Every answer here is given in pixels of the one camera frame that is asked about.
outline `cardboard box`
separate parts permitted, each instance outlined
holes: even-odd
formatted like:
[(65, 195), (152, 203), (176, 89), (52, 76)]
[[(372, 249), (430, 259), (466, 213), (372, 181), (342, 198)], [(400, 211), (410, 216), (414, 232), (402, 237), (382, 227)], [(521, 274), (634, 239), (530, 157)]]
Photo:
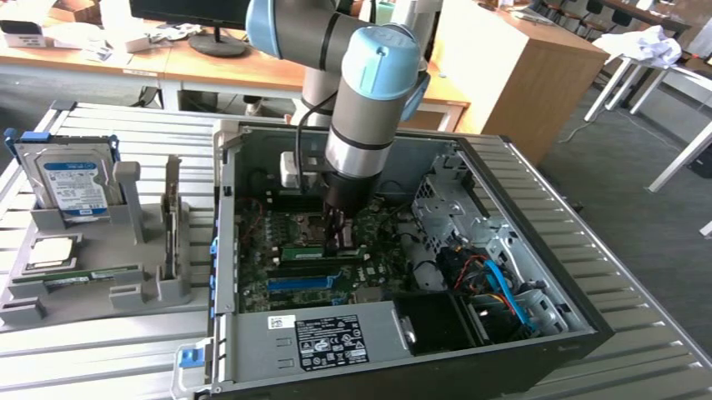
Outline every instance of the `cardboard box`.
[(49, 17), (66, 23), (101, 23), (98, 2), (94, 0), (57, 0)]

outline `blue cable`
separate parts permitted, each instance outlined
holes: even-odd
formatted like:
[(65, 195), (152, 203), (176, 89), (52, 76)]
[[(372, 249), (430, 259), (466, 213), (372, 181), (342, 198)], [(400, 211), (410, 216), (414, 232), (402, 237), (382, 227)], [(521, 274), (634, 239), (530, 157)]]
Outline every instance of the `blue cable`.
[(494, 273), (494, 278), (499, 283), (499, 289), (502, 290), (503, 296), (507, 298), (509, 304), (511, 304), (511, 308), (514, 309), (514, 314), (519, 318), (519, 321), (523, 325), (526, 325), (533, 331), (535, 330), (534, 323), (529, 320), (529, 315), (522, 310), (519, 305), (515, 302), (514, 296), (511, 295), (511, 291), (509, 290), (507, 281), (503, 278), (502, 271), (499, 270), (499, 267), (494, 263), (494, 261), (487, 260), (485, 261), (485, 266), (489, 268), (489, 270)]

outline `warning label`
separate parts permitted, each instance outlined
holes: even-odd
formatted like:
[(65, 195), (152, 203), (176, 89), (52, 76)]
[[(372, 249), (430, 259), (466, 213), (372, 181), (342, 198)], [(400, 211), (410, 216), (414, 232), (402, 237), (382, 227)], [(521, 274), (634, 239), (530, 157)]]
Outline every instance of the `warning label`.
[(295, 330), (304, 371), (368, 362), (355, 315), (296, 321)]

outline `barcode sticker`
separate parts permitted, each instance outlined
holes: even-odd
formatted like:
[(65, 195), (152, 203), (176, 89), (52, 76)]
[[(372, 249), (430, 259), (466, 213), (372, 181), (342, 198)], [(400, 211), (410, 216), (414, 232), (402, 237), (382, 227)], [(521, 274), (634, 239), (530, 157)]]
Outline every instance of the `barcode sticker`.
[(140, 75), (141, 77), (156, 77), (157, 73), (152, 73), (148, 71), (137, 71), (136, 69), (124, 69), (123, 73), (128, 73), (129, 75)]

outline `monitor stand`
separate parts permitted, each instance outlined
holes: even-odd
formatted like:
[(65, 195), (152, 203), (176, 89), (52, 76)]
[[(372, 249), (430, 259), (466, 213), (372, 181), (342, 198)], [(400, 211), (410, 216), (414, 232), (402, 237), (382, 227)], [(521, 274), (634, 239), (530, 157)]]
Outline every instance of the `monitor stand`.
[(239, 57), (247, 50), (247, 44), (241, 40), (220, 35), (219, 27), (215, 28), (212, 36), (192, 36), (188, 44), (196, 52), (220, 58)]

